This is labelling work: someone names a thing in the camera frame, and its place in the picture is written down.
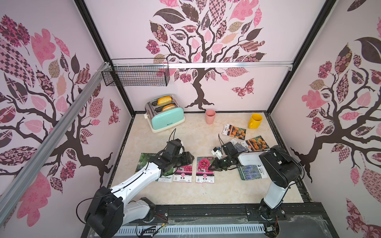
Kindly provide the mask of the hollyhock seed packet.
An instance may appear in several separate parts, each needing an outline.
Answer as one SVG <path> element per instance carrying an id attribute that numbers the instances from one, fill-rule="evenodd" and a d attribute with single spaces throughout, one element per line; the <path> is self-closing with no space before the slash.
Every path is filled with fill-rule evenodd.
<path id="1" fill-rule="evenodd" d="M 214 171 L 210 170 L 213 157 L 197 157 L 196 183 L 215 183 Z"/>
<path id="2" fill-rule="evenodd" d="M 178 168 L 176 172 L 173 174 L 173 181 L 191 183 L 192 182 L 192 165 L 186 165 L 186 166 Z"/>

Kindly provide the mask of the lavender seed packet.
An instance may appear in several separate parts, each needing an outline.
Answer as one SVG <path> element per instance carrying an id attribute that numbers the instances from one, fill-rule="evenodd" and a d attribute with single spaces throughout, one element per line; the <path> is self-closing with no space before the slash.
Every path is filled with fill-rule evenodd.
<path id="1" fill-rule="evenodd" d="M 267 178 L 267 172 L 263 165 L 248 165 L 238 168 L 241 180 L 255 180 Z"/>
<path id="2" fill-rule="evenodd" d="M 243 146 L 241 143 L 237 142 L 235 139 L 231 140 L 234 148 L 238 151 L 238 153 L 247 152 L 247 148 Z"/>

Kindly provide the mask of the marigold seed packet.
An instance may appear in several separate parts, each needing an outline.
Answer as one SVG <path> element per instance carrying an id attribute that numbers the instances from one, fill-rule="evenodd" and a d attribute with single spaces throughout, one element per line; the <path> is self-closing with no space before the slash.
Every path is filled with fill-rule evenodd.
<path id="1" fill-rule="evenodd" d="M 268 144 L 262 136 L 257 136 L 252 139 L 241 142 L 241 145 L 249 152 L 265 151 L 269 149 Z"/>
<path id="2" fill-rule="evenodd" d="M 222 131 L 223 135 L 230 136 L 236 139 L 245 140 L 246 138 L 246 129 L 235 127 L 230 124 L 225 124 Z"/>

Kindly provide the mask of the green gourd seed packet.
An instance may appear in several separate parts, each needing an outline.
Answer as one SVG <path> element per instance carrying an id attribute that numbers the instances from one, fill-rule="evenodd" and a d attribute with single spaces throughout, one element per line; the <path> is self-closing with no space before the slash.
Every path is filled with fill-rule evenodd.
<path id="1" fill-rule="evenodd" d="M 156 181 L 158 181 L 158 182 L 172 182 L 172 180 L 173 180 L 173 173 L 174 173 L 174 168 L 172 168 L 170 171 L 168 171 L 167 173 L 162 175 Z"/>

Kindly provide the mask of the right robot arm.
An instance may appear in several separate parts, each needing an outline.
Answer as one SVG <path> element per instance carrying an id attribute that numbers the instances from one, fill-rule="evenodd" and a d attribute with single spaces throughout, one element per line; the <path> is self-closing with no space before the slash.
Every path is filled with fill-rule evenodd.
<path id="1" fill-rule="evenodd" d="M 303 173 L 303 167 L 282 147 L 276 145 L 262 151 L 239 152 L 232 142 L 212 150 L 214 160 L 210 171 L 232 170 L 233 166 L 256 166 L 265 170 L 271 179 L 266 196 L 261 200 L 260 214 L 269 218 L 280 208 L 288 189 Z"/>

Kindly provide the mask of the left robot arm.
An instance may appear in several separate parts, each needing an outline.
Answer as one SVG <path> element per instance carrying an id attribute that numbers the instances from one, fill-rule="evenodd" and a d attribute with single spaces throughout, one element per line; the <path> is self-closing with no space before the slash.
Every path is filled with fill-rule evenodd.
<path id="1" fill-rule="evenodd" d="M 111 238 L 122 225 L 135 220 L 151 221 L 155 204 L 147 198 L 132 199 L 151 182 L 171 169 L 191 165 L 194 156 L 185 150 L 180 139 L 167 142 L 166 147 L 154 154 L 133 176 L 112 188 L 101 187 L 93 197 L 84 216 L 84 223 L 99 237 Z"/>

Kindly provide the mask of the mint green toaster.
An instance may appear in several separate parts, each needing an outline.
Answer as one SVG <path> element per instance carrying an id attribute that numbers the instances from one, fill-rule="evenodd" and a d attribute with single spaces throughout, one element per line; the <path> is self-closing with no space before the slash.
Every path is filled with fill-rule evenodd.
<path id="1" fill-rule="evenodd" d="M 157 105 L 157 100 L 161 97 L 171 96 L 172 102 L 177 107 L 166 112 L 162 112 L 162 108 L 166 105 Z M 185 122 L 184 109 L 179 105 L 174 94 L 167 94 L 153 99 L 146 103 L 144 118 L 148 121 L 150 129 L 153 133 L 159 133 L 167 129 L 173 128 Z"/>

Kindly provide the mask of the toast slice front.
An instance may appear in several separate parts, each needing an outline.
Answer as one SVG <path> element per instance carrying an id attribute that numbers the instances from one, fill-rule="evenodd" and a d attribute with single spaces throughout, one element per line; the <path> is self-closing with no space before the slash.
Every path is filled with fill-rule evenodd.
<path id="1" fill-rule="evenodd" d="M 176 108 L 177 106 L 175 104 L 169 104 L 169 105 L 166 105 L 162 108 L 162 112 L 166 112 L 168 110 L 171 110 L 171 109 L 174 109 Z"/>

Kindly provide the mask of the toast slice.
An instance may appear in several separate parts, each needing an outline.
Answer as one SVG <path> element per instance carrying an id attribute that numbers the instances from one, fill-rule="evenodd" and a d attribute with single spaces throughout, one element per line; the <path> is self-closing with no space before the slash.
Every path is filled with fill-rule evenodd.
<path id="1" fill-rule="evenodd" d="M 174 109 L 176 108 L 177 106 L 175 104 L 169 104 L 169 105 L 166 105 L 162 108 L 162 112 L 166 112 L 168 110 L 171 110 L 171 109 Z"/>
<path id="2" fill-rule="evenodd" d="M 172 97 L 171 96 L 165 96 L 165 97 L 161 97 L 157 100 L 157 105 L 160 106 L 160 105 L 166 105 L 166 104 L 169 104 L 172 102 Z"/>

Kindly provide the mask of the yellow mug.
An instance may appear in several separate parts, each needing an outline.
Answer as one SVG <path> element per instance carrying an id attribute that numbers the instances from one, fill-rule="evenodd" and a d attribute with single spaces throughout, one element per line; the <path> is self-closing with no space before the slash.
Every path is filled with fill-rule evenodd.
<path id="1" fill-rule="evenodd" d="M 261 122 L 263 121 L 263 116 L 260 114 L 252 114 L 248 123 L 249 129 L 257 129 Z"/>

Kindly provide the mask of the pink cup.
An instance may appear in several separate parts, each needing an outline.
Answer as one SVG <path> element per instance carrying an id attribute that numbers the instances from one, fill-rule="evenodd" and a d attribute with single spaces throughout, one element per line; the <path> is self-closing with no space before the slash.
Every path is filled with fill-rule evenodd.
<path id="1" fill-rule="evenodd" d="M 205 121 L 208 125 L 212 125 L 214 123 L 216 116 L 216 112 L 214 110 L 207 110 L 205 112 Z"/>

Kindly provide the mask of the toast slice rear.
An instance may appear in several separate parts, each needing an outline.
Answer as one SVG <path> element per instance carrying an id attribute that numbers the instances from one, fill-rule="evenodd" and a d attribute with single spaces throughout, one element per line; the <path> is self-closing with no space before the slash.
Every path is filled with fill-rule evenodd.
<path id="1" fill-rule="evenodd" d="M 166 105 L 166 104 L 169 104 L 172 102 L 172 97 L 171 96 L 165 96 L 165 97 L 161 97 L 157 100 L 157 105 L 160 106 L 160 105 Z"/>

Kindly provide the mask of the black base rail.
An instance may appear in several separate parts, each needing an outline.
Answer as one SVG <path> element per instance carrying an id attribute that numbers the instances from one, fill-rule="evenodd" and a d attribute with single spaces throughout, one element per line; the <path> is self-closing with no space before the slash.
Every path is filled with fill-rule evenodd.
<path id="1" fill-rule="evenodd" d="M 260 214 L 252 204 L 155 205 L 153 219 L 135 220 L 122 226 L 263 224 L 265 234 L 182 235 L 157 238 L 336 238 L 328 214 L 320 203 L 286 203 L 272 218 Z M 83 237 L 100 238 L 86 225 Z"/>

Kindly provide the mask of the aluminium rail back wall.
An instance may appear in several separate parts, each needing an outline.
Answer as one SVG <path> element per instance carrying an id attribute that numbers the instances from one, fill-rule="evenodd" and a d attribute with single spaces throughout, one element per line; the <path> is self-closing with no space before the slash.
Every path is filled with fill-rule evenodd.
<path id="1" fill-rule="evenodd" d="M 164 71 L 167 69 L 190 68 L 231 68 L 231 67 L 293 67 L 292 61 L 258 61 L 258 62 L 193 62 L 193 63 L 108 63 L 115 71 Z"/>

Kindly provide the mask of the aluminium rail wall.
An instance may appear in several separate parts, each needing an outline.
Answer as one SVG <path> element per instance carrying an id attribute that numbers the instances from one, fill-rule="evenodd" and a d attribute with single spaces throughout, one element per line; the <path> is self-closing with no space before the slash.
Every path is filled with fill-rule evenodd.
<path id="1" fill-rule="evenodd" d="M 167 69 L 190 68 L 231 68 L 231 67 L 293 67 L 292 61 L 258 61 L 258 62 L 193 62 L 193 63 L 108 63 L 115 71 L 164 71 Z"/>
<path id="2" fill-rule="evenodd" d="M 12 181 L 1 196 L 1 225 L 4 224 L 12 210 L 17 206 L 25 191 L 29 188 L 34 178 L 57 147 L 69 126 L 76 119 L 81 109 L 92 95 L 96 87 L 101 83 L 101 72 L 110 67 L 109 62 L 104 62 L 96 70 L 90 81 L 86 84 L 83 91 L 78 95 L 68 111 L 61 117 L 52 132 L 39 146 L 32 158 L 25 164 L 20 173 Z"/>

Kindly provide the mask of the aluminium rail left wall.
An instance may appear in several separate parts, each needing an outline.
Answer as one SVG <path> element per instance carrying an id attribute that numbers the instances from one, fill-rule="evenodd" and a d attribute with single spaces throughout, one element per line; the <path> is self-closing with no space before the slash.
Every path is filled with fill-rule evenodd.
<path id="1" fill-rule="evenodd" d="M 101 72 L 110 67 L 109 62 L 104 62 L 96 70 L 90 81 L 86 84 L 83 91 L 78 95 L 68 111 L 61 117 L 52 132 L 39 146 L 32 158 L 25 164 L 20 173 L 12 181 L 1 196 L 1 225 L 4 224 L 12 210 L 17 206 L 25 191 L 29 188 L 34 178 L 57 147 L 69 126 L 76 119 L 81 109 L 92 95 L 96 87 L 101 83 Z"/>

